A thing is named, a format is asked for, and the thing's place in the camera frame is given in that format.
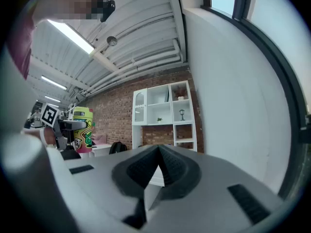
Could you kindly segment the black window frame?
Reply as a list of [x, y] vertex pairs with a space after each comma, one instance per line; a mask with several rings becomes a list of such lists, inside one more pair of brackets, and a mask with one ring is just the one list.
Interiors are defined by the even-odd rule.
[[201, 8], [226, 20], [245, 34], [263, 53], [281, 83], [289, 109], [291, 143], [288, 167], [278, 194], [287, 199], [299, 191], [298, 181], [311, 143], [311, 128], [306, 124], [307, 104], [298, 78], [285, 55], [265, 33], [246, 19], [250, 4], [251, 0], [234, 0], [231, 16], [213, 8], [212, 0], [203, 0]]

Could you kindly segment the white side table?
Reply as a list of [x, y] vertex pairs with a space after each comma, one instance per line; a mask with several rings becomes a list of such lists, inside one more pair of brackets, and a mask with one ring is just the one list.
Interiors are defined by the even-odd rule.
[[111, 145], [109, 144], [100, 144], [95, 145], [92, 148], [92, 151], [88, 153], [80, 153], [81, 158], [95, 158], [95, 157], [101, 157], [106, 156], [110, 152]]

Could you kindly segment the person's left hand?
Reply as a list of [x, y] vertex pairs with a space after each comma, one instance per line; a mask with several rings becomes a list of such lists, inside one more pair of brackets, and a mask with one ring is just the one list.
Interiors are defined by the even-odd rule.
[[44, 138], [47, 143], [47, 145], [55, 145], [55, 134], [52, 128], [46, 127], [44, 128]]

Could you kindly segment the white desk with hutch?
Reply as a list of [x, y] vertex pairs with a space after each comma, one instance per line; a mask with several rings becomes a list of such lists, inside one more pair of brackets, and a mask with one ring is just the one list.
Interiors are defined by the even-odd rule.
[[[177, 87], [186, 87], [187, 96], [184, 100], [177, 100], [174, 90]], [[167, 89], [170, 92], [169, 102], [165, 102]], [[184, 121], [181, 121], [179, 110], [185, 110]], [[132, 125], [132, 148], [143, 145], [143, 126], [172, 126], [173, 145], [197, 151], [196, 124], [194, 109], [188, 81], [163, 84], [147, 88], [147, 124]]]

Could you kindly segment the person's red shirt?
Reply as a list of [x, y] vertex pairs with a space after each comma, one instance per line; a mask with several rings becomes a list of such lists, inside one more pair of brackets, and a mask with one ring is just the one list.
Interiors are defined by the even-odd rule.
[[25, 80], [29, 74], [34, 30], [35, 24], [32, 15], [29, 14], [15, 25], [6, 43], [17, 69]]

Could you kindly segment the white ceiling pipes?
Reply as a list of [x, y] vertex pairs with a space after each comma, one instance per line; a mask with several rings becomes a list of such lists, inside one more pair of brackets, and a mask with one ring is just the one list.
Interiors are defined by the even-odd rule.
[[[109, 36], [117, 38], [116, 46], [108, 45]], [[144, 70], [183, 63], [186, 58], [182, 13], [167, 5], [154, 6], [118, 21], [104, 31], [102, 39], [90, 57], [107, 72], [94, 75], [94, 80], [80, 93], [84, 97]]]

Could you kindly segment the black backpack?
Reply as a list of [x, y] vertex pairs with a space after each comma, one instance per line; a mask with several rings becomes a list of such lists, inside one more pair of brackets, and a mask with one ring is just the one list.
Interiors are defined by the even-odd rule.
[[127, 151], [127, 146], [122, 142], [114, 142], [110, 147], [109, 154]]

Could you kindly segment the yellow-green can with pink lid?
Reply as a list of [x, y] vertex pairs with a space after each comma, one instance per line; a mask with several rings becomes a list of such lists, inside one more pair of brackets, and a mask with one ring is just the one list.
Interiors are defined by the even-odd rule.
[[86, 127], [74, 130], [74, 147], [78, 153], [89, 153], [92, 151], [92, 128], [93, 128], [93, 110], [88, 107], [75, 107], [73, 120], [85, 122]]

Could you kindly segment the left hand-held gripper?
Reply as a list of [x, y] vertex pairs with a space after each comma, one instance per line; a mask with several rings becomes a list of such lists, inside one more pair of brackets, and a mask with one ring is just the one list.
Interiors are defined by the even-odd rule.
[[[70, 150], [68, 138], [63, 135], [64, 131], [76, 131], [87, 128], [85, 121], [63, 120], [58, 118], [59, 110], [49, 104], [45, 104], [40, 120], [46, 127], [52, 128], [55, 134], [56, 148], [59, 151]], [[48, 146], [44, 138], [44, 129], [40, 129], [41, 141]]]

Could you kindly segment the white metal rack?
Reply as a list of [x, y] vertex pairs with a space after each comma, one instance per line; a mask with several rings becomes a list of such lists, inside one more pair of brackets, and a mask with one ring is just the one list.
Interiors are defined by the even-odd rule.
[[73, 114], [76, 104], [70, 104], [69, 107], [64, 111], [64, 117], [66, 120], [73, 120]]

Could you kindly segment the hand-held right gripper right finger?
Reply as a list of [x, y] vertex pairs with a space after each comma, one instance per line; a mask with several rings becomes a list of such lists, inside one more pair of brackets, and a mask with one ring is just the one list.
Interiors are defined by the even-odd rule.
[[283, 203], [277, 194], [234, 164], [165, 145], [191, 160], [188, 180], [196, 186], [182, 198], [157, 201], [143, 226], [147, 233], [239, 233], [249, 230]]

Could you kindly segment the person's left forearm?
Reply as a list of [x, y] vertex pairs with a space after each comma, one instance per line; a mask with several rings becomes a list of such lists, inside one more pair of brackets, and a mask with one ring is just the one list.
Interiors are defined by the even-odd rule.
[[38, 138], [39, 140], [41, 140], [40, 129], [39, 128], [38, 129], [23, 129], [21, 131], [21, 133], [34, 136], [34, 137]]

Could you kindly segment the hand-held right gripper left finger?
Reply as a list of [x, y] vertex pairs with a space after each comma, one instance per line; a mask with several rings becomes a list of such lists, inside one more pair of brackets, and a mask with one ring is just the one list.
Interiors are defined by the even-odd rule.
[[145, 146], [95, 158], [65, 160], [83, 201], [90, 201], [116, 220], [143, 233], [160, 233], [156, 208], [160, 188], [150, 180], [158, 167], [158, 146]]

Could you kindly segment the glass cabinet door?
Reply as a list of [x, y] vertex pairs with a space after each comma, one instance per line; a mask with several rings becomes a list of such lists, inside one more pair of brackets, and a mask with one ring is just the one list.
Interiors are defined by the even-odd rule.
[[132, 125], [147, 124], [147, 89], [134, 91]]

